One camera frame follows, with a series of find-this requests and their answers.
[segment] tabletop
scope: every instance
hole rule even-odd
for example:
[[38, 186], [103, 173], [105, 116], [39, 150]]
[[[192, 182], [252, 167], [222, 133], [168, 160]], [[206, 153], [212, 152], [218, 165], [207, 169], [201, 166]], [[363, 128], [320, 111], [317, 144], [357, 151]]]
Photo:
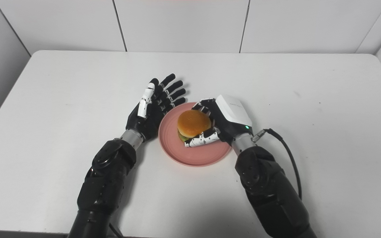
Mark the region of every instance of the tabletop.
[[[381, 237], [381, 64], [365, 54], [38, 51], [0, 109], [0, 230], [68, 233], [101, 146], [119, 137], [147, 83], [170, 73], [188, 101], [227, 94], [255, 131], [291, 148], [303, 202], [322, 237]], [[270, 151], [296, 188], [286, 151]], [[187, 167], [142, 145], [118, 214], [124, 235], [268, 237], [230, 152]]]

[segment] cable connector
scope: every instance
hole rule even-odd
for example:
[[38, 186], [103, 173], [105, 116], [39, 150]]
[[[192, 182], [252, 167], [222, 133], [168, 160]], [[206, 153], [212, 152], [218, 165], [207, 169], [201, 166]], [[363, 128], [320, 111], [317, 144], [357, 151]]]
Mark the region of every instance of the cable connector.
[[260, 132], [258, 132], [257, 134], [255, 134], [255, 136], [254, 137], [252, 137], [252, 142], [257, 142], [258, 140], [260, 140], [260, 138], [264, 135], [264, 134], [266, 134], [266, 130], [261, 130]]

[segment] robotic arm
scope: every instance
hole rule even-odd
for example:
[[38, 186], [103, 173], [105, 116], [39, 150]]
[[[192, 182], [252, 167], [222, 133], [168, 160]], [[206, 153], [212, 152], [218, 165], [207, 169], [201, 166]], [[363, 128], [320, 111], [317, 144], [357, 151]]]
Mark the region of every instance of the robotic arm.
[[266, 232], [273, 238], [316, 238], [310, 227], [308, 212], [283, 169], [268, 151], [255, 144], [267, 132], [279, 139], [288, 150], [283, 139], [271, 129], [263, 130], [254, 137], [251, 120], [240, 101], [233, 97], [223, 95], [216, 100], [204, 99], [193, 109], [207, 113], [213, 128], [185, 141], [185, 145], [199, 146], [201, 143], [197, 141], [203, 141], [207, 132], [215, 131], [221, 141], [233, 148], [237, 154], [235, 169]]
[[[118, 208], [125, 178], [136, 163], [136, 150], [156, 137], [169, 110], [186, 101], [182, 97], [186, 91], [177, 90], [182, 81], [166, 88], [174, 79], [171, 74], [161, 83], [151, 80], [129, 115], [126, 131], [120, 138], [107, 141], [97, 153], [80, 190], [79, 211], [68, 238], [104, 238], [109, 227], [121, 236], [110, 220]], [[236, 171], [266, 232], [273, 238], [316, 238], [308, 212], [283, 169], [268, 151], [255, 144], [264, 132], [277, 138], [279, 135], [268, 129], [254, 137], [251, 120], [242, 104], [229, 96], [202, 100], [193, 109], [207, 113], [213, 127], [187, 140], [185, 145], [199, 146], [220, 139], [234, 149], [238, 155]]]
[[136, 163], [136, 150], [156, 137], [169, 110], [186, 101], [182, 97], [185, 89], [174, 92], [183, 85], [181, 80], [165, 88], [174, 79], [171, 74], [160, 84], [157, 79], [151, 80], [129, 115], [126, 131], [120, 138], [107, 141], [97, 153], [77, 198], [79, 211], [68, 238], [104, 238], [109, 227], [117, 232], [110, 220], [120, 203], [126, 176]]

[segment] hamburger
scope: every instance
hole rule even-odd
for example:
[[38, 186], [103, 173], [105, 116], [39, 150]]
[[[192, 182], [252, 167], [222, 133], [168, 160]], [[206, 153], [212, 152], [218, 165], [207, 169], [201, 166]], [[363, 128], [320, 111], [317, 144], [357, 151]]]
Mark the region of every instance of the hamburger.
[[184, 111], [177, 119], [177, 133], [182, 142], [196, 137], [210, 127], [210, 118], [199, 110]]

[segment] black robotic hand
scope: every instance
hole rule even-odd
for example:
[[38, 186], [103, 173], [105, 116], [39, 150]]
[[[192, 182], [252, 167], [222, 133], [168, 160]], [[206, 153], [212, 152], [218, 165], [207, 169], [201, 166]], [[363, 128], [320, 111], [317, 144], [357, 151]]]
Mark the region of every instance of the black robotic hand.
[[130, 113], [126, 130], [137, 131], [143, 137], [143, 142], [156, 137], [166, 113], [186, 101], [183, 98], [186, 90], [176, 91], [183, 86], [183, 81], [178, 80], [166, 88], [175, 78], [174, 74], [170, 74], [161, 83], [158, 83], [156, 78], [152, 79], [145, 89], [141, 101]]
[[212, 128], [185, 141], [186, 147], [201, 146], [218, 139], [231, 146], [238, 135], [253, 136], [251, 120], [240, 101], [233, 97], [220, 95], [217, 100], [214, 98], [203, 99], [192, 109], [206, 113], [211, 120]]

